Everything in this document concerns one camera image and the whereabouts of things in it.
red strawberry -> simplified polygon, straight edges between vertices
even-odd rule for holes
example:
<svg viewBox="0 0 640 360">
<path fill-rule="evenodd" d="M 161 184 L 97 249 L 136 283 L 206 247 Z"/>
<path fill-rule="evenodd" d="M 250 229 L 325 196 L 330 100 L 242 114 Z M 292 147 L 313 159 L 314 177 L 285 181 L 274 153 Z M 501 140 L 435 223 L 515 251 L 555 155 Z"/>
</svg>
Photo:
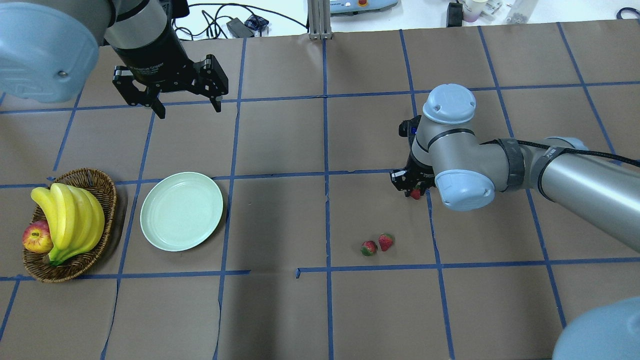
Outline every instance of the red strawberry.
<svg viewBox="0 0 640 360">
<path fill-rule="evenodd" d="M 360 251 L 362 251 L 362 255 L 364 256 L 371 256 L 375 254 L 377 250 L 378 250 L 378 246 L 373 241 L 363 242 L 362 248 L 360 248 Z"/>
<path fill-rule="evenodd" d="M 387 251 L 394 244 L 394 237 L 389 234 L 381 234 L 378 243 L 380 243 L 380 250 Z"/>
<path fill-rule="evenodd" d="M 416 200 L 420 200 L 420 189 L 411 190 L 411 194 L 409 194 L 409 196 L 413 197 Z"/>
</svg>

light green plate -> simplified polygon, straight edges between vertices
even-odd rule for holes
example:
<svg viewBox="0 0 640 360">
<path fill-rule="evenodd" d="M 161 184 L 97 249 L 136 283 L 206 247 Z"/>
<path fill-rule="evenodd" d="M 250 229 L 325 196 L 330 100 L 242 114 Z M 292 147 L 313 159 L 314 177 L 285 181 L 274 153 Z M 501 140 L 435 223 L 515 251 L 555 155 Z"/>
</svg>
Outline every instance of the light green plate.
<svg viewBox="0 0 640 360">
<path fill-rule="evenodd" d="M 142 204 L 142 233 L 159 249 L 190 249 L 213 233 L 222 206 L 220 188 L 209 177 L 197 172 L 171 175 L 155 185 Z"/>
</svg>

red apple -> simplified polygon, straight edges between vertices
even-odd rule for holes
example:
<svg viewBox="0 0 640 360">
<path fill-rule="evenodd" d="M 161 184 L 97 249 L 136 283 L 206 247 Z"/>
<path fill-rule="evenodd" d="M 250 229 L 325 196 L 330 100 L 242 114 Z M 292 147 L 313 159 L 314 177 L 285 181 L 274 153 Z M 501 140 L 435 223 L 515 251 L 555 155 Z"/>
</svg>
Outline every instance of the red apple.
<svg viewBox="0 0 640 360">
<path fill-rule="evenodd" d="M 51 251 L 53 241 L 51 241 L 49 223 L 46 220 L 39 220 L 27 226 L 22 234 L 22 244 L 25 249 L 38 254 L 46 254 Z"/>
</svg>

white table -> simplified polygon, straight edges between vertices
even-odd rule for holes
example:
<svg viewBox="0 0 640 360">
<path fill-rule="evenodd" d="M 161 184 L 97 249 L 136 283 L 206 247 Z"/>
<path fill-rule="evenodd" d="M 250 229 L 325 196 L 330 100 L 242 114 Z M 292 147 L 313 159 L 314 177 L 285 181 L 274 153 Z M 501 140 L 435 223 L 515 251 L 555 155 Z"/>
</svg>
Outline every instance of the white table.
<svg viewBox="0 0 640 360">
<path fill-rule="evenodd" d="M 261 8 L 280 12 L 290 16 L 302 23 L 307 21 L 307 1 L 306 0 L 238 0 L 241 4 L 258 6 Z M 514 0 L 503 0 L 504 4 L 513 3 Z M 230 1 L 220 0 L 189 0 L 189 4 L 196 3 L 229 3 Z M 447 4 L 449 0 L 399 0 L 398 4 L 382 12 L 361 13 L 354 16 L 332 17 L 333 32 L 349 31 L 382 31 L 397 29 L 416 28 L 443 28 L 446 26 Z M 640 8 L 640 0 L 539 0 L 538 5 L 531 15 L 530 23 L 544 22 L 571 22 L 587 20 L 615 19 L 619 9 L 624 7 Z M 178 26 L 189 28 L 194 33 L 198 33 L 206 26 L 206 22 L 201 14 L 201 10 L 206 10 L 214 15 L 218 6 L 195 6 L 191 8 L 191 14 L 183 19 L 177 19 Z M 299 35 L 305 33 L 305 29 L 283 17 L 275 14 L 254 10 L 270 21 L 268 30 L 263 36 Z M 477 25 L 497 25 L 502 24 L 509 12 L 505 5 L 495 14 L 492 22 L 484 17 L 473 23 L 464 22 L 464 26 Z M 238 6 L 226 6 L 220 11 L 220 15 L 238 17 L 245 21 L 250 13 Z M 225 26 L 228 19 L 222 19 L 220 24 Z"/>
</svg>

fruit basket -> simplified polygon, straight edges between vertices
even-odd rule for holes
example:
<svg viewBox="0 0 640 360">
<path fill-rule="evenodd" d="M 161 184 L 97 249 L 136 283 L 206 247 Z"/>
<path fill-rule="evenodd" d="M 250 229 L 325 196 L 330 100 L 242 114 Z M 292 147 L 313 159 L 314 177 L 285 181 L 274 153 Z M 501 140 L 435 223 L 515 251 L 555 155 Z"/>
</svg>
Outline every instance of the fruit basket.
<svg viewBox="0 0 640 360">
<path fill-rule="evenodd" d="M 63 183 L 77 188 L 87 189 L 102 205 L 104 211 L 104 231 L 98 244 L 89 252 L 78 254 L 66 260 L 62 265 L 51 266 L 44 263 L 45 254 L 22 249 L 22 262 L 29 275 L 42 282 L 63 282 L 71 280 L 89 269 L 106 249 L 113 226 L 116 211 L 116 186 L 104 172 L 92 168 L 79 168 L 57 177 L 54 183 Z M 31 223 L 45 219 L 40 206 L 36 206 Z"/>
</svg>

